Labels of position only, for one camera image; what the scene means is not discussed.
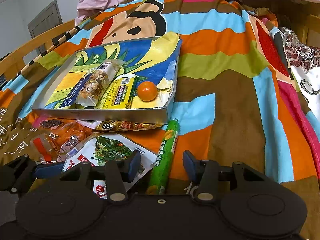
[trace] yellow snack box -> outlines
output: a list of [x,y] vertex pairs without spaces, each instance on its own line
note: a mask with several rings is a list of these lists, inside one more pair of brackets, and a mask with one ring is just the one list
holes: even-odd
[[101,109],[128,109],[132,102],[132,92],[136,77],[123,77],[113,81]]

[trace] green tube package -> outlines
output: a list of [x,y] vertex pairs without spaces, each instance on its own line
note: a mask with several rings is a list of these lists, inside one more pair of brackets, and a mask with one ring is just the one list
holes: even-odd
[[170,120],[160,145],[146,194],[164,194],[171,170],[171,164],[178,140],[179,130],[180,125],[178,123],[178,119]]

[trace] orange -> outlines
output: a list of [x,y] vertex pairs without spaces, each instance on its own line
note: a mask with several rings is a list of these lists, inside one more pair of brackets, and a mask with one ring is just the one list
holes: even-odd
[[154,83],[144,81],[138,86],[137,94],[142,101],[148,102],[157,97],[158,89]]

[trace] screw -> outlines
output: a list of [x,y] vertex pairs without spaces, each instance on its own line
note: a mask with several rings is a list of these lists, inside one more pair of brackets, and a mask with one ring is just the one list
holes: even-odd
[[203,201],[209,201],[209,200],[213,199],[213,196],[210,193],[206,193],[206,192],[198,194],[197,197],[198,197],[198,199],[203,200]]
[[113,193],[110,195],[110,199],[113,201],[123,201],[125,199],[125,195],[122,193]]
[[158,199],[158,203],[159,204],[164,204],[164,203],[166,203],[166,201],[165,201],[165,199]]

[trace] door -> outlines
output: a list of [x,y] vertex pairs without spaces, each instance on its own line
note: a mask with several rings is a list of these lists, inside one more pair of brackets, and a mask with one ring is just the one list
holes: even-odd
[[[39,13],[36,18],[34,18],[29,24],[28,29],[32,38],[44,33],[47,30],[52,29],[53,27],[62,24],[61,15],[59,12],[57,0],[54,0],[46,8]],[[61,34],[52,39],[52,42],[55,43],[60,37],[64,34]],[[45,46],[41,45],[36,49],[38,55],[45,52]]]

